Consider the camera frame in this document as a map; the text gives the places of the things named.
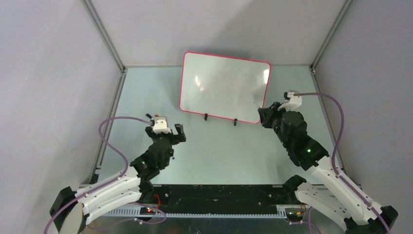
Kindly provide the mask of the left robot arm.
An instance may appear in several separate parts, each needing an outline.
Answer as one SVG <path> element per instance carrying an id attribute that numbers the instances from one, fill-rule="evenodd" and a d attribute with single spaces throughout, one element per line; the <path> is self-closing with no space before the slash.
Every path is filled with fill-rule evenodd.
<path id="1" fill-rule="evenodd" d="M 60 234 L 78 234 L 105 213 L 128 203 L 148 203 L 154 197 L 151 180 L 169 166 L 174 157 L 173 146 L 186 141 L 182 124 L 175 124 L 177 133 L 164 119 L 145 128 L 152 139 L 148 149 L 111 177 L 73 190 L 62 189 L 50 208 L 51 220 L 44 233 L 54 225 Z"/>

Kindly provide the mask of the pink framed whiteboard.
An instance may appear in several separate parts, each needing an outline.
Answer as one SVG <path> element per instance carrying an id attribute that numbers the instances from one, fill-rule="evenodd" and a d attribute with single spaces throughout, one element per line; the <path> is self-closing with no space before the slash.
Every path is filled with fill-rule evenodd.
<path id="1" fill-rule="evenodd" d="M 269 62 L 186 52 L 183 56 L 179 108 L 183 112 L 257 124 L 265 103 Z"/>

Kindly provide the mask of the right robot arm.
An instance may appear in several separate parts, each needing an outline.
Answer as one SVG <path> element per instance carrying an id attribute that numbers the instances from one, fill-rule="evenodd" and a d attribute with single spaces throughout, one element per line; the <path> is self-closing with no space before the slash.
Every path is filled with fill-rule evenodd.
<path id="1" fill-rule="evenodd" d="M 297 111 L 273 103 L 258 109 L 260 123 L 275 132 L 291 161 L 323 183 L 319 190 L 294 175 L 283 184 L 286 202 L 311 206 L 339 225 L 347 234 L 388 234 L 398 217 L 392 206 L 382 206 L 365 194 L 332 162 L 327 150 L 307 133 L 307 123 Z"/>

